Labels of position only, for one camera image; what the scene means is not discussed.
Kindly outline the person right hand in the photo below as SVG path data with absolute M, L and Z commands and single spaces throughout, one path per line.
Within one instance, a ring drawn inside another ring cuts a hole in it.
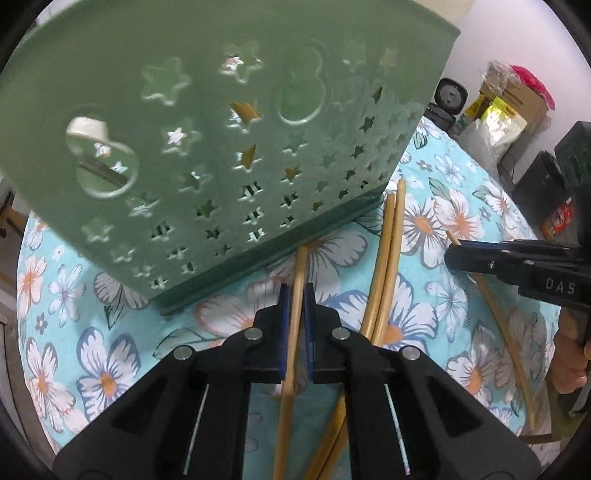
M 587 383 L 590 343 L 581 346 L 577 339 L 577 322 L 568 309 L 562 308 L 549 370 L 551 383 L 559 394 L 570 394 Z

